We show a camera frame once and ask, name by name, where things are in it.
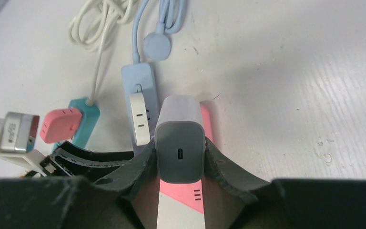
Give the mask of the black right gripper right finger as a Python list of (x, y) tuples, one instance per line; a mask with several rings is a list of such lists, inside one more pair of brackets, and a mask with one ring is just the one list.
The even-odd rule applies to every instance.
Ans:
[(208, 229), (366, 229), (366, 180), (265, 181), (206, 141), (203, 186)]

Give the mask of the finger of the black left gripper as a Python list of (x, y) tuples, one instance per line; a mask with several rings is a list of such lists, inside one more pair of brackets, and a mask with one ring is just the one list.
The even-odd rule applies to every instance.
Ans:
[(49, 155), (54, 176), (83, 176), (94, 182), (117, 170), (134, 157), (133, 151), (93, 152), (66, 141)]

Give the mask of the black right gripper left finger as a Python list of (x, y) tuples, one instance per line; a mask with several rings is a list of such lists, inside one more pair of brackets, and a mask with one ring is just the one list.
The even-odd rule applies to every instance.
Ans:
[[(42, 164), (53, 166), (49, 156)], [(40, 178), (0, 178), (0, 229), (156, 228), (154, 142), (94, 182), (53, 172)]]

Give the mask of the pink plug adapter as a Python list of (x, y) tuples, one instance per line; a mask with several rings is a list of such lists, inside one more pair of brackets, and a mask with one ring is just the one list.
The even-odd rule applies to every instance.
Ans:
[(48, 112), (43, 120), (40, 137), (47, 143), (73, 138), (82, 120), (77, 108), (62, 108)]

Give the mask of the teal power strip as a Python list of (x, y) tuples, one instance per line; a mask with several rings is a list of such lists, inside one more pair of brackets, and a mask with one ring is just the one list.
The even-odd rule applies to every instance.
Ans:
[(73, 145), (82, 149), (86, 147), (101, 114), (95, 103), (87, 105), (88, 100), (88, 97), (73, 99), (68, 105), (69, 108), (77, 108), (82, 114), (80, 125), (71, 139)]

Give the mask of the pink triangular power socket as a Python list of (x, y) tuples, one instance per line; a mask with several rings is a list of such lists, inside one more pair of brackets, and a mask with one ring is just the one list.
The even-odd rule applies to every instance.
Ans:
[[(205, 136), (213, 141), (214, 136), (212, 130), (211, 113), (204, 104), (200, 104), (200, 107), (203, 118)], [(191, 184), (171, 184), (161, 180), (160, 192), (193, 209), (194, 211), (199, 213), (200, 216), (203, 217), (204, 209), (201, 180)]]

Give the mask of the white plug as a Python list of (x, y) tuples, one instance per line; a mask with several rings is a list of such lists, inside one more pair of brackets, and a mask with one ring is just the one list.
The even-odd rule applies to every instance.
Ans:
[(146, 145), (149, 143), (151, 136), (145, 100), (140, 84), (134, 86), (133, 91), (128, 95), (128, 102), (134, 142), (137, 146)]

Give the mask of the white USB charger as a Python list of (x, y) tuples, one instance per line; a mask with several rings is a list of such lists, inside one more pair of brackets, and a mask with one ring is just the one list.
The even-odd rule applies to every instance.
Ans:
[(155, 149), (160, 177), (172, 184), (201, 179), (206, 148), (200, 103), (189, 95), (164, 99), (157, 121)]

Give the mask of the light blue power strip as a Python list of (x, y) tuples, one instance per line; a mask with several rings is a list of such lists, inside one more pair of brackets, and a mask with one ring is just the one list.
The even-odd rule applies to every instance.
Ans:
[(156, 124), (160, 113), (156, 80), (154, 72), (147, 62), (126, 65), (122, 67), (121, 74), (125, 102), (127, 106), (127, 115), (129, 119), (129, 128), (131, 132), (132, 148), (134, 155), (137, 156), (142, 152), (145, 146), (137, 146), (135, 143), (129, 95), (133, 93), (143, 94), (149, 124), (149, 133), (151, 137), (154, 137)]

